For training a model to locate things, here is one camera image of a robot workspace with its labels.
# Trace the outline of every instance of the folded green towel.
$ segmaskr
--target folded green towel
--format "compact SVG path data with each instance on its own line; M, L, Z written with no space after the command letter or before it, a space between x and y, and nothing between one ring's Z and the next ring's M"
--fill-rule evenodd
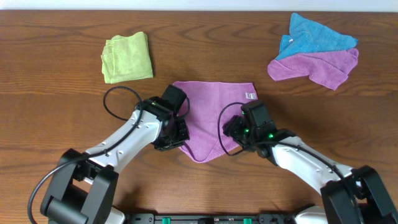
M106 41L102 59L105 83L153 78L147 36L138 32L130 37L114 36Z

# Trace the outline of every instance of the table surface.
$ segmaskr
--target table surface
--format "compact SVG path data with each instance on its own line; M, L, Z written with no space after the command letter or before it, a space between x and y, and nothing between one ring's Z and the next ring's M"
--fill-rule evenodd
M114 35L148 35L155 77L124 82L142 98L177 80L253 82L280 128L331 159L367 164L398 205L398 14L303 12L359 39L358 66L336 91L308 78L273 81L290 12L0 11L0 223L27 223L38 181L69 148L83 152L123 122L102 105L100 55ZM129 116L136 99L117 92L109 107ZM47 184L34 203L34 215ZM293 211L320 196L255 153L192 162L147 146L121 173L114 204L124 212Z

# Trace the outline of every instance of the blue towel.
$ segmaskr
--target blue towel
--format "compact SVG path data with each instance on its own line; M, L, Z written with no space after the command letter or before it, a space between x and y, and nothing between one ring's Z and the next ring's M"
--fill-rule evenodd
M283 35L276 60L297 53L329 52L348 50L356 46L358 40L352 36L339 34L317 22L293 13L290 19L290 35Z

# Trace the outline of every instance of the cloth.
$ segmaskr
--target cloth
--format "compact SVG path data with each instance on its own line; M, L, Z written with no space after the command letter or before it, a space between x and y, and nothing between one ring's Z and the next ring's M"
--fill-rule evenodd
M147 36L138 32L130 37L114 36L106 41L101 55L105 83L152 78Z
M247 103L257 99L252 83L220 82L175 82L190 99L190 112L185 122L190 133L190 140L180 149L195 162L208 162L225 154L220 146L217 134L217 120L221 110L233 102ZM180 114L187 112L185 102ZM242 115L240 105L230 106L221 117L221 139L227 151L238 146L231 137L223 134L223 125L234 115Z
M290 18L289 34L282 36L276 60L297 53L348 50L358 43L358 40L351 36L339 34L297 13L293 13Z
M336 90L358 64L358 55L356 49L299 53L282 60L272 60L268 65L268 74L275 81L309 75L315 83Z

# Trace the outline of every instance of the wall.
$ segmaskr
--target wall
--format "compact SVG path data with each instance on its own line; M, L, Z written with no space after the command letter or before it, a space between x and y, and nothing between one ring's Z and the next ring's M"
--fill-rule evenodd
M0 9L398 12L398 0L0 0Z

